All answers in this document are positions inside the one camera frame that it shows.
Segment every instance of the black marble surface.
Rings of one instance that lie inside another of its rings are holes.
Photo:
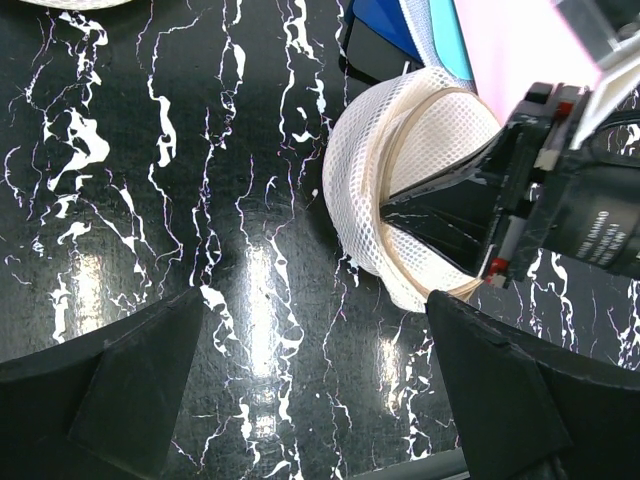
[[[0,361],[201,286],[163,478],[339,479],[458,444],[426,317],[323,204],[328,133],[366,88],[338,67],[341,1],[0,6]],[[549,252],[529,277],[472,303],[639,368],[637,282]]]

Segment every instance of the robotic arm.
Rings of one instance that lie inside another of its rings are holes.
[[[611,113],[640,83],[640,8],[556,7],[603,68],[598,87],[533,85],[488,145],[381,207],[387,223],[498,287],[523,280],[540,248],[640,279],[640,161],[596,146],[640,123],[640,111]]]

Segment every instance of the black cylinder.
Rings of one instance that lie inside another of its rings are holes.
[[[640,278],[640,169],[600,165],[583,169],[562,197],[544,247]]]

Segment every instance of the white round object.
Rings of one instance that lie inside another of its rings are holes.
[[[131,0],[22,0],[43,7],[60,8],[62,10],[95,10],[115,7]]]
[[[400,308],[423,312],[432,290],[466,300],[480,281],[382,223],[380,203],[470,155],[499,130],[488,107],[439,67],[370,88],[338,119],[322,172],[327,208],[345,252],[382,279]]]

